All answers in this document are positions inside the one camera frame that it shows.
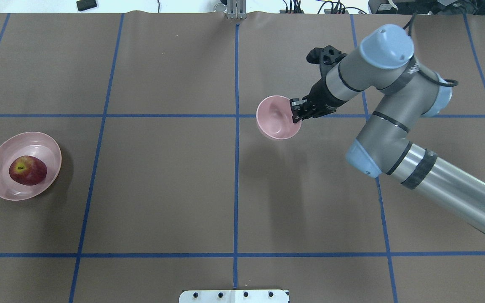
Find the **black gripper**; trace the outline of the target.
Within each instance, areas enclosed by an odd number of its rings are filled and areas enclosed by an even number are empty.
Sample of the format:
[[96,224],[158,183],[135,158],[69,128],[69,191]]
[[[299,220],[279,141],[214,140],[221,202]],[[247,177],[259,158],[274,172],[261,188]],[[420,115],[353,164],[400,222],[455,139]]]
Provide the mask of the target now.
[[339,77],[322,78],[312,86],[304,98],[291,98],[289,105],[291,121],[299,123],[309,118],[318,118],[334,113],[354,97],[354,90],[345,86]]

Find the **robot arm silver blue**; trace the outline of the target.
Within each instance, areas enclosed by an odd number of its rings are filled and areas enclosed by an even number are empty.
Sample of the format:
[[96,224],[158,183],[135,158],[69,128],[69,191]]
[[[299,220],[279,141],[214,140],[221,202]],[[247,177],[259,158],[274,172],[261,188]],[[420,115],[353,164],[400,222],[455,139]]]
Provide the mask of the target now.
[[485,235],[485,182],[412,142],[422,119],[447,107],[457,81],[442,77],[416,55],[413,23],[385,24],[349,53],[327,45],[308,52],[319,68],[310,92],[288,106],[293,123],[335,113],[368,88],[381,101],[349,146],[346,160],[362,174],[390,176]]

